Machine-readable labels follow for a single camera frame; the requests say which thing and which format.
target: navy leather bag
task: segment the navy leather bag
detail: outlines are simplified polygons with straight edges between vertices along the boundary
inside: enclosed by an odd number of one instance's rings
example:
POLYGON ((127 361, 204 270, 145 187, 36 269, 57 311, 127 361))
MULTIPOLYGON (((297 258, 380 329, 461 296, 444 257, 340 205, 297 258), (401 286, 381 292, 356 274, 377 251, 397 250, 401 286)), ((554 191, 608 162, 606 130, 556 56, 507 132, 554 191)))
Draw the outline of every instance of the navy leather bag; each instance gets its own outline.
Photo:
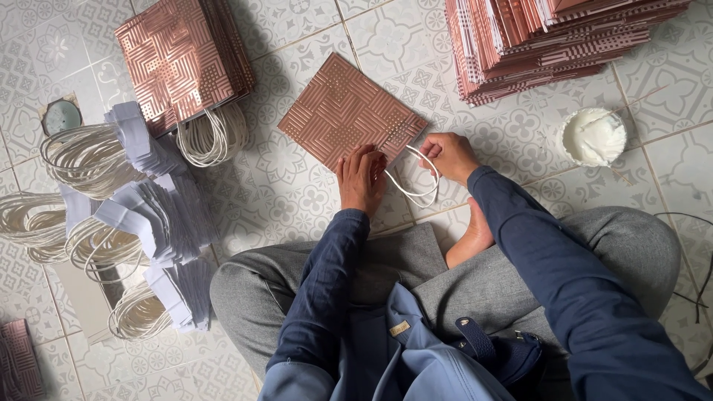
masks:
POLYGON ((542 344, 537 336, 516 330, 516 339, 491 337, 468 317, 457 319, 456 327, 463 338, 451 346, 477 360, 515 399, 536 399, 535 387, 544 373, 542 344))

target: foot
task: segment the foot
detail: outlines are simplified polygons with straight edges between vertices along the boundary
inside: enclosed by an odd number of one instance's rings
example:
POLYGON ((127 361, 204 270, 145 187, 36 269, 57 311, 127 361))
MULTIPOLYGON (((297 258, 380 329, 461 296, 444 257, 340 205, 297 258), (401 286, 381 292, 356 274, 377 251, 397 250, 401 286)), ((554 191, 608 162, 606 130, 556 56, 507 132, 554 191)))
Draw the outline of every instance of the foot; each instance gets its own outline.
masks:
POLYGON ((466 233, 463 234, 461 239, 446 252, 446 264, 449 269, 455 268, 462 262, 495 245, 493 234, 490 232, 486 217, 480 206, 473 198, 468 198, 468 204, 471 206, 471 222, 468 223, 466 233))

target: grey trousers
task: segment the grey trousers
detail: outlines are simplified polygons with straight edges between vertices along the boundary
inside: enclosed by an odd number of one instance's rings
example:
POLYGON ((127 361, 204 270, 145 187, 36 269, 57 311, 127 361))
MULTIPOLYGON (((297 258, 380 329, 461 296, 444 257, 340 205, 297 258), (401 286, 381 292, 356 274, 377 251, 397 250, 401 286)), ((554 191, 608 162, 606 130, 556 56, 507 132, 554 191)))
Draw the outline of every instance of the grey trousers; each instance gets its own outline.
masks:
MULTIPOLYGON (((586 210, 562 222, 629 285, 649 316, 661 316, 676 284, 681 258, 678 239, 668 225, 645 212, 622 207, 586 210)), ((261 379, 314 244, 245 251, 224 263, 212 279, 215 313, 261 379)), ((462 316, 474 318, 494 335, 513 337, 514 330, 537 335, 552 361, 545 376, 555 383, 553 390, 543 391, 568 391, 566 352, 552 333, 543 307, 497 245, 449 270, 430 223, 370 238, 352 286, 352 302, 382 304, 397 281, 419 299, 434 332, 445 342, 460 337, 454 322, 462 316)))

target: navy blue shirt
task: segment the navy blue shirt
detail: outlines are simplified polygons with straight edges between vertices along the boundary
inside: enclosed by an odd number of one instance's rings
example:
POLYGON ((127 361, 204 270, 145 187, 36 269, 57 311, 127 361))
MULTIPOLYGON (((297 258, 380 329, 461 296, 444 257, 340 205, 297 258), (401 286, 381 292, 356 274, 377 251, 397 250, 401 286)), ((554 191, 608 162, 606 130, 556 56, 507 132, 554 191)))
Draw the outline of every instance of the navy blue shirt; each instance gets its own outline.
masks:
MULTIPOLYGON (((571 354, 579 400, 713 400, 625 284, 519 185, 481 166, 468 190, 571 354)), ((305 263, 267 370, 291 360, 337 378, 350 281, 368 235, 369 219, 360 210, 334 216, 305 263)))

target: white glue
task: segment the white glue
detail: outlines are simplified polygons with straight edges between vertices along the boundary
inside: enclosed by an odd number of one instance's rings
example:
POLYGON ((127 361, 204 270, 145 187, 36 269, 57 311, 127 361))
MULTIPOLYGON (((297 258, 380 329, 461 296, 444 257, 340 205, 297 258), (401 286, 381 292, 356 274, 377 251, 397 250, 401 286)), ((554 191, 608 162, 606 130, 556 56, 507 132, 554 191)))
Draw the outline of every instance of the white glue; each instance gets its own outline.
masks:
POLYGON ((564 156, 579 166, 610 166, 626 145, 624 122, 605 108, 587 107, 572 113, 558 136, 564 156))

